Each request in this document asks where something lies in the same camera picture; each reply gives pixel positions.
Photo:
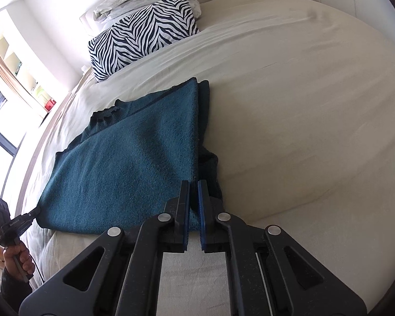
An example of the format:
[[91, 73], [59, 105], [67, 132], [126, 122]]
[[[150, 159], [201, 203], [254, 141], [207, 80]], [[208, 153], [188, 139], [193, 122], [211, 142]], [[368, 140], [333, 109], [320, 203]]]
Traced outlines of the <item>person's left hand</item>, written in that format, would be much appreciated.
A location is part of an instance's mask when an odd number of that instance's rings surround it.
[[16, 280], [24, 281], [25, 276], [35, 272], [35, 264], [30, 256], [30, 251], [20, 241], [17, 245], [11, 245], [3, 253], [5, 268]]

